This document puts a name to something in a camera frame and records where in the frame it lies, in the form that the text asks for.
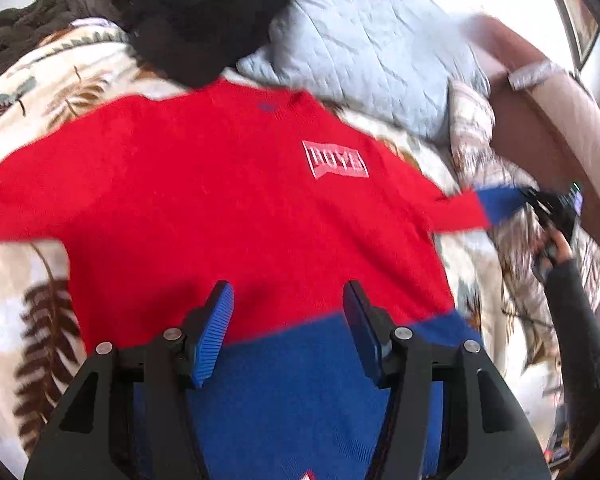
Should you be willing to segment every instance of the dark brown blanket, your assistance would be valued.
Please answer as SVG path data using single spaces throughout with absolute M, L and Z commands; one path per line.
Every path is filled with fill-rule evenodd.
M 120 13 L 112 0 L 37 0 L 24 9 L 2 10 L 0 75 L 49 34 L 90 17 L 118 22 Z

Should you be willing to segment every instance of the sweater logo patch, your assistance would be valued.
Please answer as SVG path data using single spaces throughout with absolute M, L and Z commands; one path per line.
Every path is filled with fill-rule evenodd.
M 358 150 L 345 148 L 337 144 L 318 144 L 303 140 L 306 160 L 316 179 L 327 173 L 343 176 L 359 176 L 369 178 L 365 161 Z

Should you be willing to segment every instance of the sweater sleeve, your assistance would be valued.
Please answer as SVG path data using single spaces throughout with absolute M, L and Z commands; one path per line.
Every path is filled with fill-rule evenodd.
M 0 163 L 0 241 L 61 238 L 64 226 L 111 186 L 103 107 L 16 150 Z
M 571 455 L 576 456 L 600 422 L 600 329 L 575 260 L 554 267 L 545 295 L 560 343 Z
M 486 229 L 490 222 L 475 191 L 465 190 L 417 205 L 429 233 Z

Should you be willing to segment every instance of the black sleeve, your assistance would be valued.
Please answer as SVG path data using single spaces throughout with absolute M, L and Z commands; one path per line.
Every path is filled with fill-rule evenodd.
M 574 260 L 554 267 L 544 293 L 560 344 L 573 457 L 600 422 L 600 329 Z

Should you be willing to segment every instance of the red sweater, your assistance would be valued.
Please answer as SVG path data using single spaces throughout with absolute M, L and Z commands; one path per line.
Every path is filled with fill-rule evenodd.
M 453 308 L 432 233 L 487 225 L 309 94 L 225 81 L 120 99 L 0 165 L 0 240 L 64 243 L 88 351 L 178 325 L 220 279 L 227 342 L 340 310 L 352 278 L 428 319 Z

